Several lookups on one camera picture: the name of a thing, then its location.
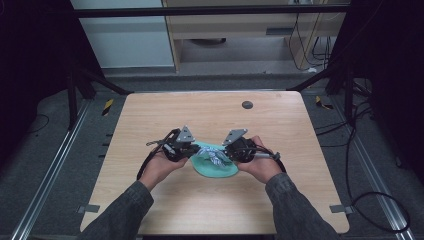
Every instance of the cloth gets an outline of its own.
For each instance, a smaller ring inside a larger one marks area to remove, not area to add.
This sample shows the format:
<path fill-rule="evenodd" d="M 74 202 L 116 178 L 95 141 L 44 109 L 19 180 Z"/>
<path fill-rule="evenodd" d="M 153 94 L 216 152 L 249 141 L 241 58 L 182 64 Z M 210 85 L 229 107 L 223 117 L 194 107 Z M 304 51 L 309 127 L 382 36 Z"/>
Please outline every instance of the cloth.
<path fill-rule="evenodd" d="M 224 146 L 199 141 L 196 141 L 195 144 L 199 145 L 201 149 L 190 160 L 194 169 L 200 175 L 210 178 L 224 178 L 231 177 L 238 172 L 237 166 L 224 153 L 216 151 L 225 149 Z"/>
<path fill-rule="evenodd" d="M 336 231 L 321 218 L 286 173 L 272 177 L 265 190 L 273 205 L 278 239 L 339 239 Z M 77 239 L 135 239 L 141 220 L 152 204 L 150 192 L 136 181 Z"/>

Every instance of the white cabinet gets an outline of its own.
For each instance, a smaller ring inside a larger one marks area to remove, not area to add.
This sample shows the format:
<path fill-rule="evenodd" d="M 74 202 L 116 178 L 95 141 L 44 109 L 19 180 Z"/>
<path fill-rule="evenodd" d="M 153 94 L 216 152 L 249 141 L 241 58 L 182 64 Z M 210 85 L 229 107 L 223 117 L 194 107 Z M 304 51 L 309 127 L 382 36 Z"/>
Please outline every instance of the white cabinet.
<path fill-rule="evenodd" d="M 71 0 L 75 9 L 162 7 L 160 0 Z M 174 67 L 164 17 L 80 19 L 103 70 Z"/>

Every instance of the human hand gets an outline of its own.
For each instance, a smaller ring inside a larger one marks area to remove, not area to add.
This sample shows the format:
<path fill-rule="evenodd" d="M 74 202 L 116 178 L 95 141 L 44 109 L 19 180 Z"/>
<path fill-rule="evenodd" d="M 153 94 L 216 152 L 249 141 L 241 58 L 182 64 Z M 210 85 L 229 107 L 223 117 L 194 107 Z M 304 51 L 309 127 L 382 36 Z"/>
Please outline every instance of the human hand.
<path fill-rule="evenodd" d="M 258 145 L 265 147 L 259 136 L 254 136 L 252 141 Z M 267 183 L 273 176 L 282 173 L 281 168 L 272 158 L 255 157 L 248 163 L 236 163 L 240 171 L 252 174 L 261 183 Z"/>
<path fill-rule="evenodd" d="M 188 158 L 183 158 L 178 162 L 172 162 L 168 160 L 163 152 L 156 153 L 147 164 L 139 181 L 143 183 L 149 191 L 152 191 L 158 183 L 162 182 L 174 170 L 182 168 L 187 161 Z"/>

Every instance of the black cable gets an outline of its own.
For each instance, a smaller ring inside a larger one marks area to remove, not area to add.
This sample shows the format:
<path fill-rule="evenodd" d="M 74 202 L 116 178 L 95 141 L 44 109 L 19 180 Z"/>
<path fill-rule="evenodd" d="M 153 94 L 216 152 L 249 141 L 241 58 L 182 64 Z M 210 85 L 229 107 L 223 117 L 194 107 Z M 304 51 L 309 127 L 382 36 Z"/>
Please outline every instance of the black cable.
<path fill-rule="evenodd" d="M 391 228 L 386 228 L 386 227 L 383 227 L 383 226 L 381 226 L 380 224 L 377 224 L 376 222 L 374 222 L 374 221 L 372 221 L 369 217 L 367 217 L 361 210 L 359 210 L 359 208 L 358 207 L 356 207 L 356 203 L 360 200 L 360 199 L 362 199 L 362 198 L 364 198 L 364 197 L 366 197 L 366 196 L 369 196 L 369 195 L 380 195 L 380 196 L 384 196 L 384 197 L 387 197 L 387 198 L 389 198 L 389 199 L 391 199 L 391 200 L 393 200 L 398 206 L 399 206 L 399 208 L 400 208 L 400 210 L 403 212 L 403 214 L 405 215 L 405 220 L 406 220 L 406 224 L 405 224 L 405 227 L 403 227 L 402 229 L 399 229 L 399 230 L 395 230 L 395 229 L 391 229 Z M 379 229 L 381 229 L 381 230 L 383 230 L 383 231 L 386 231 L 386 232 L 390 232 L 390 233 L 394 233 L 394 234 L 396 234 L 396 233 L 402 233 L 402 232 L 404 232 L 404 231 L 406 231 L 410 226 L 411 226 L 411 216 L 409 215 L 409 213 L 408 213 L 408 211 L 406 210 L 406 208 L 403 206 L 403 204 L 401 203 L 401 202 L 399 202 L 396 198 L 394 198 L 394 197 L 392 197 L 392 196 L 390 196 L 389 194 L 386 194 L 386 193 L 382 193 L 382 192 L 366 192 L 366 193 L 363 193 L 363 194 L 361 194 L 361 195 L 359 195 L 358 197 L 356 197 L 353 201 L 352 201 L 352 206 L 355 206 L 355 210 L 364 218 L 364 219 L 366 219 L 369 223 L 371 223 L 373 226 L 375 226 L 375 227 L 377 227 L 377 228 L 379 228 Z"/>
<path fill-rule="evenodd" d="M 316 48 L 316 46 L 317 46 L 317 44 L 318 44 L 318 41 L 320 41 L 320 44 L 321 44 L 321 38 L 320 38 L 320 37 L 317 37 L 317 38 L 315 39 L 314 46 L 312 47 L 312 57 L 313 57 L 314 59 L 318 60 L 318 61 L 322 61 L 322 60 L 324 60 L 324 58 L 318 58 L 318 57 L 316 57 L 316 56 L 323 56 L 323 55 L 325 55 L 325 52 L 324 52 L 324 53 L 315 53 L 315 48 Z"/>
<path fill-rule="evenodd" d="M 316 128 L 314 128 L 314 129 L 315 129 L 315 130 L 318 130 L 318 129 L 322 129 L 322 128 L 328 128 L 328 127 L 331 127 L 331 126 L 334 126 L 334 125 L 339 125 L 339 124 L 342 124 L 342 123 L 346 123 L 346 121 L 338 122 L 338 123 L 331 123 L 331 124 L 329 124 L 329 125 L 325 125 L 325 126 L 322 126 L 322 127 L 316 127 Z"/>
<path fill-rule="evenodd" d="M 261 146 L 261 145 L 256 145 L 256 146 L 257 146 L 256 151 L 261 151 L 261 152 L 264 152 L 266 154 L 269 154 L 270 157 L 272 157 L 272 159 L 274 159 L 275 162 L 277 163 L 277 165 L 280 167 L 281 171 L 287 173 L 286 167 L 284 166 L 283 162 L 281 161 L 280 154 L 278 152 L 276 154 L 274 154 L 271 150 L 265 148 L 264 146 Z"/>
<path fill-rule="evenodd" d="M 331 128 L 331 129 L 329 129 L 329 130 L 327 130 L 327 131 L 324 131 L 324 132 L 317 133 L 316 135 L 317 135 L 317 136 L 321 136 L 321 135 L 324 135 L 324 134 L 327 134 L 327 133 L 330 133 L 330 132 L 336 131 L 337 129 L 340 129 L 341 127 L 343 127 L 343 126 L 344 126 L 344 125 L 346 125 L 346 124 L 347 124 L 347 122 L 344 122 L 344 123 L 340 124 L 340 125 L 339 125 L 339 126 L 337 126 L 337 127 Z"/>
<path fill-rule="evenodd" d="M 339 144 L 339 145 L 320 145 L 320 147 L 332 148 L 332 147 L 344 147 L 346 145 L 347 145 L 347 143 L 345 143 L 345 144 Z"/>
<path fill-rule="evenodd" d="M 405 230 L 407 230 L 409 227 L 410 227 L 410 225 L 411 225 L 411 218 L 410 218 L 410 215 L 409 215 L 409 213 L 408 213 L 408 211 L 406 210 L 406 208 L 397 200 L 397 199 L 395 199 L 394 197 L 392 197 L 392 196 L 390 196 L 390 195 L 388 195 L 388 194 L 386 194 L 386 193 L 382 193 L 382 192 L 365 192 L 365 193 L 362 193 L 361 195 L 359 195 L 358 197 L 356 197 L 356 198 L 354 198 L 353 199 L 353 197 L 352 197 L 352 192 L 351 192 L 351 188 L 350 188 L 350 183 L 349 183 L 349 150 L 350 150 L 350 144 L 351 144 L 351 142 L 352 142 L 352 140 L 354 139 L 354 137 L 355 137 L 355 134 L 356 134 L 356 120 L 358 119 L 358 117 L 360 117 L 361 115 L 363 115 L 363 114 L 365 114 L 365 113 L 368 113 L 368 112 L 370 112 L 369 110 L 371 109 L 371 107 L 368 107 L 368 108 L 365 108 L 364 110 L 362 110 L 361 112 L 359 112 L 358 113 L 358 109 L 359 109 L 359 107 L 361 106 L 361 105 L 363 105 L 363 104 L 365 104 L 365 103 L 368 103 L 368 101 L 365 101 L 365 102 L 362 102 L 361 104 L 359 104 L 358 106 L 357 106 L 357 108 L 355 109 L 355 113 L 354 113 L 354 115 L 353 115 L 353 122 L 352 122 L 352 129 L 351 129 L 351 132 L 350 132 L 350 135 L 349 135 L 349 139 L 348 139 L 348 142 L 347 142 L 347 145 L 346 145 L 346 153 L 345 153 L 345 160 L 346 160 L 346 163 L 345 163 L 345 175 L 346 175 L 346 189 L 347 189 L 347 193 L 348 193 L 348 196 L 349 196 L 349 199 L 350 199 L 350 201 L 351 201 L 351 205 L 352 206 L 354 206 L 355 207 L 355 210 L 365 219 L 365 220 L 367 220 L 369 223 L 371 223 L 373 226 L 375 226 L 375 227 L 377 227 L 378 229 L 381 229 L 381 230 L 383 230 L 383 231 L 386 231 L 386 232 L 389 232 L 389 233 L 401 233 L 401 232 L 404 232 Z M 399 229 L 399 230 L 394 230 L 394 229 L 391 229 L 391 228 L 386 228 L 386 227 L 383 227 L 383 226 L 381 226 L 380 224 L 377 224 L 376 222 L 374 222 L 373 220 L 371 220 L 369 217 L 367 217 L 357 206 L 356 206 L 356 203 L 360 200 L 360 199 L 362 199 L 362 198 L 364 198 L 364 197 L 366 197 L 366 196 L 369 196 L 369 195 L 381 195 L 381 196 L 384 196 L 384 197 L 387 197 L 387 198 L 390 198 L 391 200 L 393 200 L 393 201 L 395 201 L 396 202 L 396 204 L 399 206 L 399 208 L 401 209 L 401 211 L 404 213 L 404 215 L 406 216 L 405 217 L 405 220 L 406 220 L 406 225 L 405 225 L 405 227 L 403 227 L 402 229 Z"/>
<path fill-rule="evenodd" d="M 323 61 L 323 67 L 324 67 L 324 69 L 326 68 L 326 66 L 325 66 L 325 62 L 326 62 L 326 60 L 327 60 L 327 55 L 328 55 L 328 53 L 329 53 L 329 45 L 328 45 L 328 38 L 327 38 L 327 42 L 326 42 L 326 44 L 325 44 L 325 51 L 324 51 L 324 61 Z"/>
<path fill-rule="evenodd" d="M 330 57 L 331 57 L 331 54 L 330 54 L 330 52 L 331 52 L 331 37 L 327 37 L 327 45 L 326 45 L 326 48 L 325 48 L 325 59 L 324 59 L 324 68 L 326 68 L 326 64 L 327 64 L 327 66 L 328 66 L 328 61 L 330 61 Z"/>
<path fill-rule="evenodd" d="M 301 47 L 302 47 L 302 50 L 303 50 L 303 56 L 305 57 L 306 61 L 307 61 L 307 62 L 308 62 L 308 63 L 309 63 L 312 67 L 321 66 L 320 64 L 318 64 L 318 65 L 317 65 L 317 64 L 314 64 L 314 63 L 309 62 L 308 58 L 306 57 L 305 48 L 304 48 L 304 46 L 303 46 L 303 42 L 302 42 L 302 39 L 301 39 L 301 37 L 300 37 L 300 32 L 299 32 L 299 28 L 298 28 L 298 22 L 299 22 L 299 13 L 297 13 L 297 14 L 296 14 L 296 21 L 295 21 L 295 23 L 294 23 L 293 31 L 292 31 L 292 33 L 291 33 L 291 35 L 290 35 L 289 42 L 288 42 L 288 44 L 289 44 L 289 49 L 290 49 L 290 54 L 292 55 L 293 60 L 295 59 L 295 57 L 294 57 L 293 51 L 292 51 L 292 49 L 291 49 L 291 39 L 292 39 L 292 36 L 293 36 L 293 34 L 294 34 L 294 32 L 295 32 L 295 29 L 297 29 L 297 34 L 298 34 L 298 36 L 299 36 L 299 42 L 300 42 L 300 45 L 301 45 Z M 294 63 L 294 65 L 296 66 L 297 70 L 299 70 L 299 71 L 305 71 L 305 70 L 308 70 L 308 69 L 302 69 L 302 68 L 298 67 L 296 63 Z"/>
<path fill-rule="evenodd" d="M 31 133 L 39 132 L 41 129 L 45 128 L 45 127 L 49 124 L 49 122 L 50 122 L 50 118 L 49 118 L 47 115 L 44 115 L 44 114 L 37 114 L 37 116 L 45 117 L 45 118 L 47 119 L 47 122 L 46 122 L 46 123 L 44 123 L 44 125 L 43 125 L 43 126 L 41 126 L 41 127 L 39 127 L 38 129 L 27 132 L 27 134 L 31 134 Z"/>
<path fill-rule="evenodd" d="M 144 160 L 143 164 L 140 167 L 140 170 L 137 173 L 137 177 L 136 180 L 139 180 L 141 178 L 141 175 L 143 175 L 144 170 L 147 167 L 147 164 L 150 162 L 150 160 L 153 159 L 153 157 L 156 155 L 156 153 L 159 152 L 159 149 L 163 146 L 163 144 L 158 144 L 158 146 L 156 146 L 150 153 L 149 155 L 146 157 L 146 159 Z"/>

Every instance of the table top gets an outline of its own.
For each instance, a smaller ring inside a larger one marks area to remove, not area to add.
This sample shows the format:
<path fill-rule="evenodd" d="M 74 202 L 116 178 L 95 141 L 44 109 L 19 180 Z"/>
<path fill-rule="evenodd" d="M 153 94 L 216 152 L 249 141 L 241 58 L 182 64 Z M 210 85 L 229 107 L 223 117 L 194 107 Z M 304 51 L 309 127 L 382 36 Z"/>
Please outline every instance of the table top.
<path fill-rule="evenodd" d="M 253 108 L 244 109 L 250 101 Z M 86 212 L 83 230 L 131 185 L 148 153 L 147 142 L 187 125 L 198 141 L 220 145 L 231 129 L 247 128 L 264 145 L 281 153 L 297 188 L 338 233 L 347 232 L 344 213 L 331 213 L 340 199 L 298 92 L 173 92 L 131 94 L 122 109 L 90 199 L 98 213 Z M 139 234 L 274 234 L 272 205 L 265 185 L 238 172 L 206 178 L 191 162 L 152 191 L 155 203 Z"/>

